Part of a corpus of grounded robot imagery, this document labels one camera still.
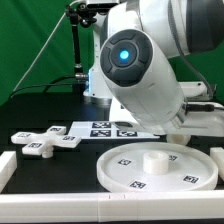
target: green screen backdrop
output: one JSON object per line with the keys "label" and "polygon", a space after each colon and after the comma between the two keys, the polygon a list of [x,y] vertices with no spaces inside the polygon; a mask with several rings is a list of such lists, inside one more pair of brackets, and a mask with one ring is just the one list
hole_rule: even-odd
{"label": "green screen backdrop", "polygon": [[[0,0],[0,105],[6,102],[27,71],[69,3],[70,0]],[[93,64],[92,29],[80,27],[79,31],[82,65],[88,72]],[[224,44],[212,52],[188,58],[210,83],[218,84],[217,98],[224,101]],[[179,81],[197,80],[179,58],[170,62]],[[71,27],[65,18],[20,87],[48,84],[58,77],[73,74],[73,67]]]}

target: white cross-shaped block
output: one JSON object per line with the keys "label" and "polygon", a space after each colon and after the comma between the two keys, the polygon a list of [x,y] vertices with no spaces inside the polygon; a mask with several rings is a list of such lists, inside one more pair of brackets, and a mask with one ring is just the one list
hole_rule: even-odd
{"label": "white cross-shaped block", "polygon": [[53,156],[53,146],[75,148],[81,141],[80,137],[64,135],[66,127],[52,126],[43,134],[18,132],[11,137],[15,144],[27,144],[22,148],[23,154],[42,155],[43,158]]}

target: black table surface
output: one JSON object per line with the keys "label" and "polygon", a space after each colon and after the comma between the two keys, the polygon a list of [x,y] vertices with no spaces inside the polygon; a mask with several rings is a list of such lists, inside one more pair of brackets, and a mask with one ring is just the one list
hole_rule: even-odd
{"label": "black table surface", "polygon": [[[55,147],[54,156],[43,159],[23,155],[23,145],[13,144],[11,136],[18,131],[43,133],[53,125],[66,126],[69,131],[73,121],[108,119],[109,106],[84,102],[79,94],[29,93],[14,96],[0,107],[0,153],[16,151],[18,167],[2,194],[105,192],[96,177],[99,156],[118,145],[141,140],[82,140],[75,149]],[[224,138],[193,136],[189,146],[209,153],[210,147],[223,144]],[[222,182],[217,186],[223,188]],[[169,220],[147,223],[195,222]],[[224,223],[224,220],[197,220],[197,223]]]}

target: white circular plate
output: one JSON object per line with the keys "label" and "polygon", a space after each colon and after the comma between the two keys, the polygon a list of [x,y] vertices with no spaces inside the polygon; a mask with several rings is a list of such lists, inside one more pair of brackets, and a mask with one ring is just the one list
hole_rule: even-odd
{"label": "white circular plate", "polygon": [[[152,175],[143,170],[143,155],[167,153],[168,171]],[[97,162],[97,177],[111,192],[211,190],[216,187],[218,167],[206,154],[169,143],[134,143],[104,153]]]}

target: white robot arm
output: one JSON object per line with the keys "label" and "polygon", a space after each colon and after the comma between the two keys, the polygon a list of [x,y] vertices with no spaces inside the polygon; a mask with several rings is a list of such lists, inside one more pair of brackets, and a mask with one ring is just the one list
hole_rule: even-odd
{"label": "white robot arm", "polygon": [[178,51],[214,49],[224,39],[223,28],[222,0],[136,0],[112,8],[102,28],[100,66],[131,117],[114,122],[157,135],[224,136],[222,112],[188,111],[190,104],[167,60]]}

